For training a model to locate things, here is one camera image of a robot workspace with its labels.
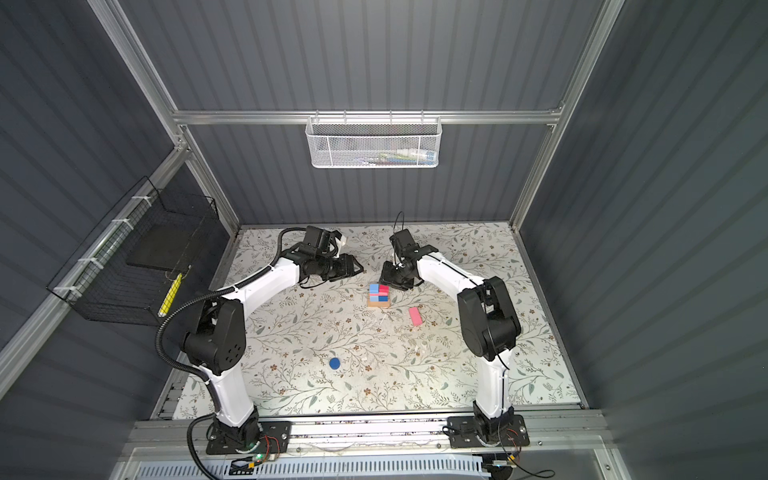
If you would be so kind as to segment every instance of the pink block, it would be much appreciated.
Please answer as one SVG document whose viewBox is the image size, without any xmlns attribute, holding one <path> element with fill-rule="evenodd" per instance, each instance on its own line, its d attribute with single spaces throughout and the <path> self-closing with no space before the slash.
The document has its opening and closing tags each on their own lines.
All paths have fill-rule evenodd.
<svg viewBox="0 0 768 480">
<path fill-rule="evenodd" d="M 422 314 L 419 313 L 419 309 L 415 306 L 412 306 L 408 309 L 408 313 L 411 314 L 411 321 L 413 322 L 413 326 L 419 326 L 422 322 Z"/>
</svg>

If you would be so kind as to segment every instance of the black wire basket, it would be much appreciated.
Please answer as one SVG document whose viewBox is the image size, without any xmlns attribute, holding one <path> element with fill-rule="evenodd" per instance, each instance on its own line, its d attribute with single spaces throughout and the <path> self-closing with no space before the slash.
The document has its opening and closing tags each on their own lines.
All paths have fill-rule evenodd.
<svg viewBox="0 0 768 480">
<path fill-rule="evenodd" d="M 75 273 L 62 267 L 48 290 L 85 319 L 156 326 L 200 289 L 196 264 L 218 221 L 212 198 L 152 190 L 97 248 L 81 246 L 65 265 Z"/>
</svg>

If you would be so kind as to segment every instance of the white mesh basket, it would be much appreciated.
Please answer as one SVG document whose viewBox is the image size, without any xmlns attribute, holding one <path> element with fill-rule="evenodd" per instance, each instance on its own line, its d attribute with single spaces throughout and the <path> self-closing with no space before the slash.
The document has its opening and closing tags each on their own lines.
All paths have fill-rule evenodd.
<svg viewBox="0 0 768 480">
<path fill-rule="evenodd" d="M 442 125 L 306 122 L 312 165 L 317 168 L 437 167 Z"/>
</svg>

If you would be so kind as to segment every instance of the leaf pattern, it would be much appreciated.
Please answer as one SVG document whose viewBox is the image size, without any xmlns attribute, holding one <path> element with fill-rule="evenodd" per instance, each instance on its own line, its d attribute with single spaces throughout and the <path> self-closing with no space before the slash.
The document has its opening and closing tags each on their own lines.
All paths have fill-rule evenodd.
<svg viewBox="0 0 768 480">
<path fill-rule="evenodd" d="M 421 245 L 433 245 L 462 268 L 485 278 L 498 275 L 506 282 L 523 330 L 509 373 L 513 404 L 579 402 L 508 225 L 407 227 Z M 364 273 L 309 290 L 291 287 L 247 319 L 243 377 L 260 413 L 470 406 L 476 392 L 476 360 L 462 340 L 455 300 L 424 283 L 408 292 L 392 291 L 388 309 L 368 308 L 368 285 L 377 282 L 384 260 L 392 257 L 392 228 L 338 230 L 348 239 L 343 251 L 357 257 Z M 243 233 L 227 285 L 269 262 L 278 231 Z M 283 242 L 295 242 L 300 234 L 288 233 Z M 411 306 L 422 315 L 419 327 L 411 323 Z M 329 367 L 333 357 L 341 361 L 337 370 Z M 207 390 L 197 384 L 197 377 L 187 379 L 175 419 L 213 411 Z"/>
</svg>

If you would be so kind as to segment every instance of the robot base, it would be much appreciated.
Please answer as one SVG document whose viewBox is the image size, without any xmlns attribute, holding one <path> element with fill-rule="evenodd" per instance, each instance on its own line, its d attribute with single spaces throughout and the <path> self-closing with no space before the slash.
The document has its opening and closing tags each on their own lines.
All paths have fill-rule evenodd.
<svg viewBox="0 0 768 480">
<path fill-rule="evenodd" d="M 260 433 L 259 443 L 256 448 L 249 452 L 248 455 L 256 455 L 259 453 L 266 454 L 266 439 L 264 436 L 274 437 L 277 439 L 277 443 L 280 445 L 280 453 L 288 451 L 288 441 L 290 440 L 291 422 L 259 422 Z M 208 455 L 242 455 L 237 450 L 242 450 L 243 445 L 233 440 L 228 435 L 222 435 L 222 432 L 217 432 L 217 429 L 213 429 L 208 437 L 208 446 L 205 448 L 205 452 Z M 278 445 L 270 440 L 270 454 L 278 453 Z"/>
<path fill-rule="evenodd" d="M 447 423 L 452 449 L 497 446 L 501 442 L 514 450 L 531 444 L 525 420 L 513 409 L 497 419 L 488 419 L 475 404 L 474 417 L 448 417 Z"/>
</svg>

